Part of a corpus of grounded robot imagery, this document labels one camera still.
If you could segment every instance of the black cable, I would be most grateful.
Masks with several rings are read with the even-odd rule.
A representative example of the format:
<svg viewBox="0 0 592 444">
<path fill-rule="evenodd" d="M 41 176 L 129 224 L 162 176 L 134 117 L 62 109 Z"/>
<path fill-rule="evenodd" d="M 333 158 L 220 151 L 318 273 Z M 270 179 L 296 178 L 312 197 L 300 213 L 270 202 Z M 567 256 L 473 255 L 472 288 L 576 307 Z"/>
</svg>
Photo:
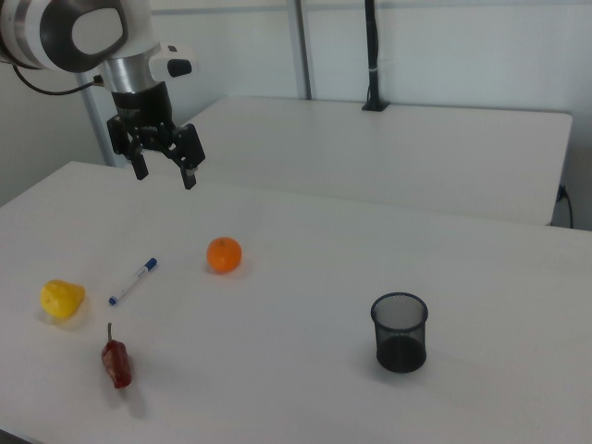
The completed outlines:
<svg viewBox="0 0 592 444">
<path fill-rule="evenodd" d="M 69 95 L 69 94 L 73 94 L 73 93 L 78 93 L 82 90 L 86 90 L 87 88 L 90 88 L 91 86 L 102 86 L 102 84 L 98 81 L 97 78 L 95 78 L 95 81 L 91 81 L 90 83 L 87 83 L 85 85 L 79 86 L 78 88 L 74 88 L 73 90 L 68 90 L 68 91 L 46 91 L 46 90 L 42 90 L 41 88 L 37 88 L 35 85 L 33 85 L 32 83 L 30 83 L 27 79 L 25 79 L 23 77 L 23 75 L 20 73 L 19 67 L 17 67 L 16 65 L 13 65 L 12 68 L 15 70 L 15 72 L 17 73 L 18 78 L 25 84 L 27 85 L 29 88 L 31 88 L 32 90 L 36 91 L 37 93 L 41 93 L 41 94 L 45 94 L 45 95 Z"/>
<path fill-rule="evenodd" d="M 570 199 L 570 195 L 567 193 L 567 190 L 563 192 L 565 194 L 565 198 L 567 199 L 567 206 L 570 209 L 570 228 L 574 227 L 574 211 L 572 210 L 572 200 Z"/>
</svg>

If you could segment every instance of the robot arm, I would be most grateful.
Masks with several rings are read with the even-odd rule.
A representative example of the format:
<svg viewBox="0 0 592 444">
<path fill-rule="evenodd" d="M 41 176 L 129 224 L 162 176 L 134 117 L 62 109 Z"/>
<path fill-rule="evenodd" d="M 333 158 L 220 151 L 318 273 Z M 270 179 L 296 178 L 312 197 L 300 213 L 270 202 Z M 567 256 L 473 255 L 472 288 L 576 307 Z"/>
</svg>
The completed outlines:
<svg viewBox="0 0 592 444">
<path fill-rule="evenodd" d="M 99 68 L 117 115 L 107 122 L 113 150 L 148 169 L 142 150 L 180 168 L 186 189 L 205 159 L 193 125 L 177 127 L 165 81 L 191 74 L 191 49 L 153 35 L 148 0 L 0 0 L 0 61 L 22 68 L 85 72 Z"/>
</svg>

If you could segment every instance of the yellow fruit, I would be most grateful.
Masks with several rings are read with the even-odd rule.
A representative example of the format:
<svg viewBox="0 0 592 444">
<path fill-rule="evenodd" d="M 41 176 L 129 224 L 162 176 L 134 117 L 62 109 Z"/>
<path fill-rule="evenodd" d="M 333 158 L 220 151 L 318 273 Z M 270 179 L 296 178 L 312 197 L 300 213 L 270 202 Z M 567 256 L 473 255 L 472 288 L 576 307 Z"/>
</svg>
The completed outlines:
<svg viewBox="0 0 592 444">
<path fill-rule="evenodd" d="M 70 317 L 78 310 L 85 293 L 82 285 L 50 280 L 41 290 L 41 306 L 51 316 Z"/>
</svg>

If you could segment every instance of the red chili pepper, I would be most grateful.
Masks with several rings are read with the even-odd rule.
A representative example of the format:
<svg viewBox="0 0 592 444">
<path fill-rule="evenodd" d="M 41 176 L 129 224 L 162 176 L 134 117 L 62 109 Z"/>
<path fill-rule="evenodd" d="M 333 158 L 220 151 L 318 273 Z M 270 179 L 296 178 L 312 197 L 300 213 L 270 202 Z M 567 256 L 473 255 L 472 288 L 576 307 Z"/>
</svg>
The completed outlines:
<svg viewBox="0 0 592 444">
<path fill-rule="evenodd" d="M 131 384 L 130 361 L 128 360 L 128 351 L 123 342 L 117 342 L 111 339 L 111 323 L 107 325 L 109 341 L 101 351 L 103 365 L 106 372 L 113 380 L 113 386 L 116 389 L 123 389 Z"/>
</svg>

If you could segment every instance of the pen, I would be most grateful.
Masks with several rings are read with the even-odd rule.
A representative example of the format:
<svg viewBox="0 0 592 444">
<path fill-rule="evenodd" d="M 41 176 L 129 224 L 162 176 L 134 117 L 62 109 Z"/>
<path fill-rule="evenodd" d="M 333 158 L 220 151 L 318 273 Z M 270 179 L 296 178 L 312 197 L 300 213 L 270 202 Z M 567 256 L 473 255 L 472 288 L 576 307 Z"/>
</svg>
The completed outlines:
<svg viewBox="0 0 592 444">
<path fill-rule="evenodd" d="M 109 303 L 111 305 L 115 305 L 116 303 L 118 303 L 119 301 L 121 301 L 121 299 L 126 294 L 128 294 L 128 291 L 130 291 L 131 288 L 134 285 L 136 285 L 138 283 L 138 281 L 140 279 L 142 279 L 142 277 L 146 276 L 148 274 L 148 272 L 150 270 L 152 270 L 155 266 L 156 266 L 156 259 L 154 259 L 154 258 L 150 259 L 146 264 L 144 264 L 144 266 L 142 268 L 140 268 L 136 272 L 136 274 L 134 275 L 134 277 L 129 280 L 129 282 L 119 291 L 119 293 L 116 296 L 111 296 L 109 298 Z"/>
</svg>

